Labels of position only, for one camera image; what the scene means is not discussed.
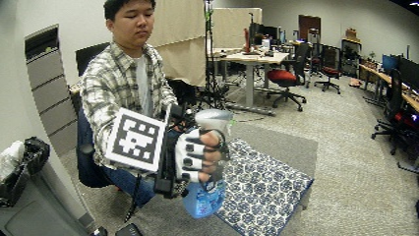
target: hand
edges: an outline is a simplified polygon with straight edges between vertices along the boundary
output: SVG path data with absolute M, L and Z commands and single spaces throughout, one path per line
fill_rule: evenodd
M 221 152 L 215 148 L 220 144 L 215 132 L 201 134 L 193 130 L 181 135 L 176 144 L 177 177 L 189 176 L 192 182 L 207 182 L 216 171 Z
M 200 140 L 205 145 L 205 159 L 203 161 L 204 168 L 199 173 L 200 181 L 207 182 L 211 179 L 211 174 L 217 169 L 217 163 L 221 160 L 221 152 L 216 147 L 220 144 L 220 138 L 213 132 L 208 132 L 200 136 Z

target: computer monitor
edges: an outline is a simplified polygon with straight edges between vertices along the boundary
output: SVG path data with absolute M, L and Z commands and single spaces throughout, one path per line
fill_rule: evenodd
M 403 83 L 410 89 L 419 91 L 419 64 L 406 58 L 401 58 L 399 72 Z
M 257 38 L 257 41 L 256 41 L 257 34 L 264 35 L 264 25 L 258 23 L 252 23 L 249 26 L 249 45 L 262 44 L 262 38 Z
M 104 51 L 108 45 L 110 42 L 106 42 L 76 51 L 78 71 L 80 77 L 83 76 L 86 70 L 88 69 L 90 62 Z
M 393 55 L 385 55 L 382 54 L 382 69 L 384 69 L 384 72 L 386 74 L 390 74 L 390 71 L 393 69 L 397 69 L 398 68 L 398 60 L 399 58 L 397 56 L 393 56 Z

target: office chair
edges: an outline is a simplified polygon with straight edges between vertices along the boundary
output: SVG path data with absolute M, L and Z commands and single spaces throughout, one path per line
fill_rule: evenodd
M 305 74 L 304 74 L 304 67 L 306 63 L 306 57 L 309 52 L 309 44 L 304 42 L 296 52 L 294 59 L 292 60 L 292 66 L 293 66 L 293 73 L 288 70 L 272 70 L 268 73 L 269 80 L 277 84 L 281 88 L 286 88 L 286 90 L 281 91 L 270 91 L 268 92 L 268 98 L 270 98 L 272 94 L 280 94 L 281 96 L 276 99 L 273 107 L 278 108 L 278 103 L 282 98 L 292 99 L 298 104 L 298 111 L 302 111 L 302 106 L 300 101 L 296 99 L 302 98 L 302 103 L 306 103 L 305 96 L 298 95 L 296 93 L 290 92 L 290 87 L 297 87 L 304 85 L 305 83 Z
M 321 53 L 322 53 L 322 44 L 313 43 L 312 57 L 310 57 L 310 75 L 316 74 L 318 77 L 322 77 L 321 72 Z
M 79 110 L 78 119 L 78 170 L 80 182 L 91 188 L 103 188 L 113 185 L 104 170 L 95 163 L 94 131 L 86 117 L 83 108 Z
M 326 91 L 329 87 L 338 90 L 341 94 L 341 88 L 332 83 L 332 78 L 338 79 L 342 72 L 342 51 L 341 48 L 324 45 L 321 53 L 321 72 L 328 77 L 326 82 L 314 82 L 314 86 L 324 85 L 322 91 Z
M 415 122 L 413 121 L 411 114 L 402 109 L 403 96 L 402 96 L 402 79 L 398 70 L 391 71 L 391 96 L 386 104 L 384 115 L 388 121 L 377 120 L 377 132 L 372 134 L 376 139 L 377 135 L 390 135 L 391 150 L 390 154 L 395 155 L 397 144 L 403 143 L 405 148 L 409 146 L 409 131 L 418 131 Z

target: sleeve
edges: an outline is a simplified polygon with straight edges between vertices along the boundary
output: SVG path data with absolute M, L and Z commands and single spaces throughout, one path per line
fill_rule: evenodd
M 83 79 L 83 109 L 94 130 L 96 153 L 104 157 L 115 119 L 120 111 L 116 96 L 110 85 L 111 74 L 91 68 Z

